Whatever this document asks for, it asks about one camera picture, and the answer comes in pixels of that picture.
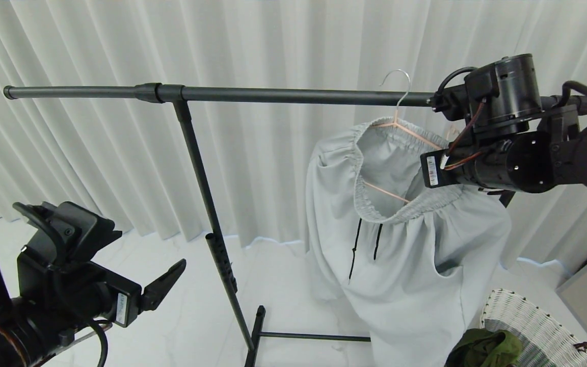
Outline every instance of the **clothes rack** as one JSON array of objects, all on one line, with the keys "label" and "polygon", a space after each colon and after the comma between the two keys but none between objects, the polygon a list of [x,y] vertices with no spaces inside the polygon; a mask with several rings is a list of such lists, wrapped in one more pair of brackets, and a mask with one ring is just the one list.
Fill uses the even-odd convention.
[{"label": "clothes rack", "polygon": [[[173,104],[175,114],[182,128],[182,135],[187,144],[189,156],[192,160],[198,186],[201,191],[207,217],[212,227],[212,233],[205,236],[221,281],[223,283],[230,306],[232,307],[237,323],[242,332],[248,353],[245,367],[254,367],[259,340],[261,337],[286,337],[295,339],[322,339],[340,340],[349,342],[369,342],[367,336],[340,336],[323,334],[295,334],[287,332],[263,331],[266,308],[257,309],[252,332],[246,324],[242,309],[237,299],[237,281],[232,273],[231,262],[226,251],[226,243],[221,232],[221,225],[215,209],[212,192],[205,174],[205,167],[198,149],[198,142],[194,134],[192,116],[188,102],[191,100],[218,101],[218,102],[265,102],[265,103],[310,103],[310,104],[351,104],[370,106],[395,106],[402,93],[391,91],[347,91],[347,90],[289,90],[268,88],[205,88],[187,87],[177,84],[147,83],[132,87],[94,87],[94,86],[65,86],[65,87],[12,87],[6,86],[4,96],[9,99],[17,98],[136,98],[146,102]],[[431,107],[433,93],[412,92],[402,100],[401,106]],[[513,193],[505,194],[500,198],[503,204],[508,205]]]}]

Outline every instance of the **white floor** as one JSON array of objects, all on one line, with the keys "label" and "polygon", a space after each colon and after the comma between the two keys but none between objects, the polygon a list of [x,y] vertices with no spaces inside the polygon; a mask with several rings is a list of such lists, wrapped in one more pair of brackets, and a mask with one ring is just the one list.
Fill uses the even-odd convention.
[{"label": "white floor", "polygon": [[[34,232],[22,221],[0,219],[0,267],[12,297],[18,295],[16,256]],[[281,246],[264,241],[241,249],[232,237],[226,244],[249,330],[262,304],[267,309],[265,331],[368,335],[345,302],[312,300],[302,244]],[[126,329],[115,326],[107,332],[110,353],[106,365],[244,364],[246,347],[203,238],[187,243],[180,235],[160,240],[155,234],[140,237],[131,231],[100,251],[94,261],[144,286],[180,258],[186,258],[187,268],[159,309],[143,313]],[[506,288],[525,295],[585,340],[583,328],[554,292],[563,280],[558,267],[519,260],[510,271],[496,270],[491,289]],[[90,367],[96,365],[98,351],[98,340],[92,337],[46,366]],[[258,356],[257,365],[262,367],[373,365],[369,344],[360,342],[264,338]]]}]

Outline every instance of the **drawstring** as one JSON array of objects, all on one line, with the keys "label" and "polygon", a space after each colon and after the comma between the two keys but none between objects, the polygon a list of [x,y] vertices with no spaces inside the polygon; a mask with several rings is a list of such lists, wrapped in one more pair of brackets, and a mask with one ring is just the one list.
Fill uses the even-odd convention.
[{"label": "drawstring", "polygon": [[377,240],[375,240],[375,252],[373,253],[373,260],[377,258],[377,248],[380,246],[380,233],[382,233],[382,224],[380,224],[380,229],[377,230]]},{"label": "drawstring", "polygon": [[[382,227],[384,225],[380,224],[380,228],[377,230],[377,239],[375,240],[375,253],[373,253],[373,260],[377,258],[377,248],[380,246],[380,235],[382,234]],[[359,231],[361,230],[361,218],[359,218],[359,224],[357,225],[357,235],[355,235],[355,246],[352,248],[352,264],[350,265],[350,274],[348,275],[348,280],[352,278],[352,270],[355,268],[355,256],[357,254],[357,242],[359,241]]]},{"label": "drawstring", "polygon": [[355,236],[355,246],[352,248],[352,264],[350,265],[350,274],[348,280],[352,277],[352,269],[355,267],[355,253],[357,252],[357,240],[359,240],[359,230],[361,230],[361,218],[359,218],[359,225],[357,225],[357,235]]}]

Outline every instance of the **curtain fold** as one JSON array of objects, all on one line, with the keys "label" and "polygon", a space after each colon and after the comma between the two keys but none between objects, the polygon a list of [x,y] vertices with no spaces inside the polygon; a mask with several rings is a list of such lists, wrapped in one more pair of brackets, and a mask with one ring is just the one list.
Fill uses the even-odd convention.
[{"label": "curtain fold", "polygon": [[[404,69],[413,91],[434,91],[452,70],[525,52],[533,54],[542,95],[559,94],[569,79],[587,84],[587,2],[0,2],[0,217],[19,218],[10,207],[17,200],[72,200],[121,230],[193,239],[209,229],[170,106],[9,101],[2,95],[9,84],[405,91],[400,74],[378,86],[390,70]],[[393,114],[385,107],[190,107],[224,232],[245,245],[255,237],[304,240],[305,171],[316,142]],[[452,126],[429,109],[401,112],[444,136]],[[510,210],[517,234],[507,258],[565,256],[573,267],[574,258],[585,259],[573,245],[559,249],[587,240],[580,220],[587,189],[517,195]],[[562,226],[577,229],[556,233]]]}]

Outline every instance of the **laundry basket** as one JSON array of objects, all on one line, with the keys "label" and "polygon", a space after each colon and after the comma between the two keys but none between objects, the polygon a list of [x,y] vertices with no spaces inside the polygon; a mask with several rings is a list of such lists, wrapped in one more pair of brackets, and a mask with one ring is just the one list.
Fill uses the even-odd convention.
[{"label": "laundry basket", "polygon": [[580,343],[549,313],[509,290],[493,290],[481,327],[508,330],[522,342],[518,367],[587,367],[587,342]]}]

